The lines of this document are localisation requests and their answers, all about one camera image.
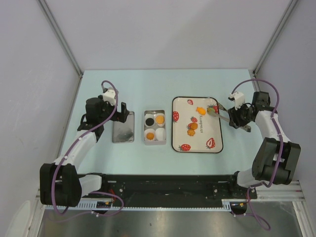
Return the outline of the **metal tongs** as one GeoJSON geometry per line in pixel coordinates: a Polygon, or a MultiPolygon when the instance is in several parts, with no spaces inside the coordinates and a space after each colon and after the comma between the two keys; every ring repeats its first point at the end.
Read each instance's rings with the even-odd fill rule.
{"type": "MultiPolygon", "coordinates": [[[[219,112],[220,110],[228,113],[228,110],[222,104],[217,103],[217,105],[210,105],[208,107],[213,107],[213,109],[216,112],[215,114],[212,114],[211,116],[218,117],[218,118],[226,121],[230,125],[230,118],[220,115],[220,112],[219,112]]],[[[242,129],[246,132],[251,132],[251,127],[249,125],[241,126],[240,129],[242,129]]]]}

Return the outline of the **black round cookie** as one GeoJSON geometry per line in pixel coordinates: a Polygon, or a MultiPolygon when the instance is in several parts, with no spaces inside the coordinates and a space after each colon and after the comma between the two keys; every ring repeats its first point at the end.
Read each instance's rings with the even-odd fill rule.
{"type": "Polygon", "coordinates": [[[148,126],[148,127],[153,126],[154,124],[155,124],[155,121],[154,121],[153,118],[147,118],[145,120],[145,125],[148,126]]]}

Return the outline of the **brown ridged cookie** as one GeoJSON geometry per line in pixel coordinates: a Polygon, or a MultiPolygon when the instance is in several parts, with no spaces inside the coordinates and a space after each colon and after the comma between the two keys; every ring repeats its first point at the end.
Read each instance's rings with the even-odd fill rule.
{"type": "Polygon", "coordinates": [[[151,133],[151,132],[147,133],[146,139],[149,140],[149,141],[154,140],[155,139],[155,134],[151,133]]]}

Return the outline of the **tan round cookie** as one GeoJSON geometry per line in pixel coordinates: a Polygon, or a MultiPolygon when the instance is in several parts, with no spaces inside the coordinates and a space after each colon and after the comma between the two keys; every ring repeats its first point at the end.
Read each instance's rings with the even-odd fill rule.
{"type": "Polygon", "coordinates": [[[157,124],[163,124],[164,123],[164,116],[156,116],[156,123],[157,124]]]}

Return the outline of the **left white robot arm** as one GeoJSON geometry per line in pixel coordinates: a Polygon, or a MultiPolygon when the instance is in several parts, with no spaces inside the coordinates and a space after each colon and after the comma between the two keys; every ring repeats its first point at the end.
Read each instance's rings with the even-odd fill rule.
{"type": "Polygon", "coordinates": [[[77,169],[88,151],[99,141],[104,124],[108,121],[125,123],[129,115],[124,102],[117,110],[116,95],[104,93],[87,99],[85,114],[77,128],[77,136],[64,155],[53,163],[45,163],[39,171],[40,200],[42,204],[75,207],[83,196],[90,193],[102,198],[108,194],[109,185],[101,174],[79,175],[77,169]]]}

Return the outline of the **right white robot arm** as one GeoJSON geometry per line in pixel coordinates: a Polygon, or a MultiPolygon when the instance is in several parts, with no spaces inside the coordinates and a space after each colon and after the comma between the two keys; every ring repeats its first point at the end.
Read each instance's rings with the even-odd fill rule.
{"type": "Polygon", "coordinates": [[[283,132],[278,114],[270,106],[267,92],[254,92],[251,103],[246,103],[244,94],[229,95],[234,106],[228,110],[229,125],[235,129],[254,122],[261,133],[263,142],[256,154],[252,167],[237,173],[237,181],[228,185],[228,193],[239,198],[248,187],[264,185],[288,185],[292,182],[301,147],[292,143],[283,132]]]}

